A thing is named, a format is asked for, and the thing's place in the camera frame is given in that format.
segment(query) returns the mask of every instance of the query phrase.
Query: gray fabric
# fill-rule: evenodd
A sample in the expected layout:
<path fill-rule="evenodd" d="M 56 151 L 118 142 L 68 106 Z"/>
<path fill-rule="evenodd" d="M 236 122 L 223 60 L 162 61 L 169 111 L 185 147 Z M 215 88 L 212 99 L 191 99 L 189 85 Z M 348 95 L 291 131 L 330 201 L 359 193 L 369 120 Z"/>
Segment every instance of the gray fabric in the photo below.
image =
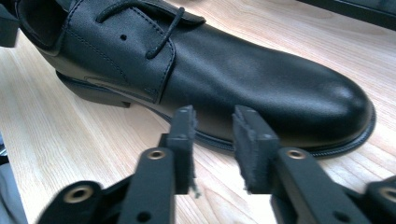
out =
<path fill-rule="evenodd" d="M 0 223 L 27 223 L 21 196 L 9 163 L 0 166 Z"/>

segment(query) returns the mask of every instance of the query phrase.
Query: shoe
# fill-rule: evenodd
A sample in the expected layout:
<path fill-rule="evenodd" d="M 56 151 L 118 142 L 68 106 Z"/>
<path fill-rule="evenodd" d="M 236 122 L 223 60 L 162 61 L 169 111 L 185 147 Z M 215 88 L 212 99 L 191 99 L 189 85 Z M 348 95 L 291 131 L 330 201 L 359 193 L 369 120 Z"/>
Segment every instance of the shoe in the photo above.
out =
<path fill-rule="evenodd" d="M 193 105 L 197 139 L 233 150 L 235 105 L 257 110 L 284 147 L 318 157 L 359 147 L 375 110 L 347 77 L 228 35 L 161 0 L 21 0 L 20 28 L 79 97 L 141 104 L 166 120 Z"/>

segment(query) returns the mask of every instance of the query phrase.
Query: wooden table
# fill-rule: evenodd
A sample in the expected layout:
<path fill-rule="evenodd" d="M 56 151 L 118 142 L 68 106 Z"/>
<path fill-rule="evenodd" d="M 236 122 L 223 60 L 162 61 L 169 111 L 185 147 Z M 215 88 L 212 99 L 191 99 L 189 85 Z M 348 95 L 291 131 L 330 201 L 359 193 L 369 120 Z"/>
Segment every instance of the wooden table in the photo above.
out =
<path fill-rule="evenodd" d="M 321 161 L 332 179 L 363 191 L 396 174 L 396 32 L 293 0 L 172 0 L 207 23 L 256 44 L 322 63 L 356 81 L 375 104 L 375 132 L 358 150 Z M 81 100 L 20 34 L 0 49 L 0 130 L 29 222 L 79 180 L 105 188 L 134 172 L 169 125 L 147 109 Z M 177 197 L 178 223 L 274 223 L 269 197 L 247 195 L 230 155 L 194 148 L 203 196 Z"/>

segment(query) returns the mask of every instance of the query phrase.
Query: shoe tongue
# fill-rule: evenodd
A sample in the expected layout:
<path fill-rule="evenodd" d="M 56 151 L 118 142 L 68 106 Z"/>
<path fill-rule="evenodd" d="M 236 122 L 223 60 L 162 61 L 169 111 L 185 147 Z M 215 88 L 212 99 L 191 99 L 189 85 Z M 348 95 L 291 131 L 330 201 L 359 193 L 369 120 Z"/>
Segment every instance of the shoe tongue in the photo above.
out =
<path fill-rule="evenodd" d="M 74 4 L 75 0 L 56 0 L 56 2 L 64 9 L 64 11 L 69 12 L 70 7 Z"/>

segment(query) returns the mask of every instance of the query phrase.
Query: black leather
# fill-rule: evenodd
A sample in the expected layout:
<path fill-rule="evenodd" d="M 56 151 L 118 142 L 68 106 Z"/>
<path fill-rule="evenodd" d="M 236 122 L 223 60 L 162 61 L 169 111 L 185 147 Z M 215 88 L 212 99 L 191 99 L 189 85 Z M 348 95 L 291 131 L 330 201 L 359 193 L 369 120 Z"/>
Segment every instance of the black leather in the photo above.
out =
<path fill-rule="evenodd" d="M 18 5 L 20 15 L 29 14 L 26 2 Z M 70 83 L 115 92 L 163 116 L 193 105 L 198 131 L 215 142 L 233 139 L 235 105 L 259 111 L 283 146 L 314 152 L 357 147 L 374 128 L 374 108 L 350 79 L 223 33 L 204 24 L 202 17 L 186 13 L 165 47 L 149 60 L 147 51 L 162 39 L 177 9 L 142 0 L 148 8 L 129 8 L 103 23 L 95 21 L 116 2 L 77 1 L 58 37 L 52 42 L 47 38 L 47 47 L 39 48 Z M 21 26 L 30 27 L 29 19 Z M 40 36 L 28 37 L 42 42 Z"/>

